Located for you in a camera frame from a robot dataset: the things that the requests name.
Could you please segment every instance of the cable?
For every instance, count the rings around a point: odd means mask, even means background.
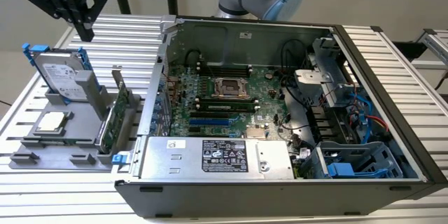
[[[0,100],[0,103],[3,103],[5,105],[13,106],[13,104],[10,102],[5,102]]]
[[[187,61],[189,61],[189,56],[190,56],[190,54],[191,54],[193,52],[198,52],[198,53],[199,53],[199,55],[202,55],[202,51],[201,51],[199,49],[189,49],[189,51],[187,51],[187,53],[186,53],[185,67],[187,67],[187,66],[189,66],[189,64],[187,64]]]
[[[286,139],[282,135],[281,135],[281,127],[278,127],[278,136],[282,138],[282,140],[287,141],[289,143],[291,143],[291,139]]]
[[[386,131],[390,131],[390,127],[387,126],[387,123],[383,121],[382,118],[379,118],[379,117],[377,117],[374,115],[367,115],[366,117],[369,117],[369,118],[371,118],[374,120],[378,120],[381,122],[382,126],[386,127]]]
[[[386,126],[383,125],[383,123],[378,120],[378,119],[373,119],[375,123],[379,124],[379,126],[382,126],[383,128],[386,128]]]
[[[310,127],[310,125],[306,124],[306,125],[303,125],[303,126],[301,126],[301,127],[297,127],[297,128],[289,128],[289,127],[286,127],[285,124],[283,124],[283,120],[285,120],[285,119],[286,119],[286,118],[282,118],[282,119],[281,119],[281,121],[279,121],[279,125],[281,125],[286,130],[298,130],[298,129]]]
[[[326,95],[325,95],[325,97],[322,98],[322,101],[321,101],[321,103],[319,103],[319,106],[322,106],[323,105],[323,103],[325,103],[325,101],[326,101],[326,98],[327,98],[327,96],[333,93],[333,92],[335,92],[335,90],[339,88],[339,86],[337,86]]]
[[[438,89],[441,88],[441,86],[442,86],[445,80],[446,80],[446,78],[442,78],[442,79],[441,79],[441,81],[439,81],[439,83],[438,83],[438,86],[435,87],[435,90],[438,90]]]
[[[293,41],[298,41],[301,44],[302,44],[302,46],[303,46],[303,48],[305,48],[305,60],[306,60],[306,58],[307,58],[307,54],[309,54],[309,52],[307,52],[307,46],[306,46],[306,44],[303,43],[303,41],[302,40],[299,40],[299,39],[290,39],[290,40],[287,40],[285,43],[283,43],[283,45],[282,45],[282,50],[281,50],[281,67],[282,67],[282,71],[283,71],[283,58],[285,58],[285,51],[286,51],[286,46],[287,46],[287,44],[290,43],[290,42],[293,42]]]
[[[290,88],[289,88],[289,78],[293,78],[293,76],[285,76],[285,77],[281,79],[281,82],[283,81],[285,78],[287,78],[286,88],[287,88],[287,91],[289,91],[291,97],[295,99],[297,102],[299,102],[299,104],[301,104],[306,109],[309,109],[309,106],[305,104],[303,101],[301,101],[301,100],[298,99],[298,97],[294,95],[293,91],[291,91]]]

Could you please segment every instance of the blue latch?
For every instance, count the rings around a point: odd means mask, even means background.
[[[50,50],[49,45],[35,45],[31,49],[33,52],[47,52]]]
[[[327,167],[331,177],[355,177],[354,168],[350,163],[333,163]]]
[[[126,165],[127,164],[127,159],[129,159],[127,155],[117,154],[113,157],[113,164],[114,165]]]

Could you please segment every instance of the red cable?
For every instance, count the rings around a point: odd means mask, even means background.
[[[386,126],[386,131],[389,132],[390,131],[390,127],[387,126],[387,123],[383,121],[382,118],[374,116],[374,115],[367,115],[369,118],[373,118],[373,119],[377,119],[381,121],[381,123],[383,123],[383,125]]]

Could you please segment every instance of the blue cable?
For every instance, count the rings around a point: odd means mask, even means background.
[[[358,100],[361,100],[362,102],[367,103],[367,106],[370,107],[370,115],[371,115],[373,112],[374,112],[373,103],[363,96],[361,96],[359,94],[351,93],[350,96],[357,97]],[[367,133],[366,133],[365,139],[362,141],[362,144],[367,144],[367,142],[370,140],[370,137],[371,137],[371,131],[373,131],[373,122],[371,122],[371,119],[369,118]]]
[[[387,174],[387,172],[389,172],[389,170],[387,169],[379,169],[379,170],[377,170],[375,172],[365,172],[365,173],[355,173],[355,176],[357,177],[362,177],[362,178],[371,178],[371,177],[374,177],[374,178],[381,178],[383,175],[386,175]]]
[[[358,100],[361,100],[362,102],[367,103],[367,105],[370,107],[370,115],[373,115],[373,112],[374,112],[373,111],[374,110],[373,103],[365,97],[362,97],[359,94],[355,95],[354,93],[351,93],[350,96],[357,97]]]

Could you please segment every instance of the blue pcie slot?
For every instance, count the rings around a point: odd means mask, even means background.
[[[231,126],[231,122],[230,122],[230,120],[217,120],[217,119],[211,119],[211,120],[198,120],[198,119],[193,119],[193,120],[190,120],[190,124],[193,124],[193,125],[221,125],[221,126]]]

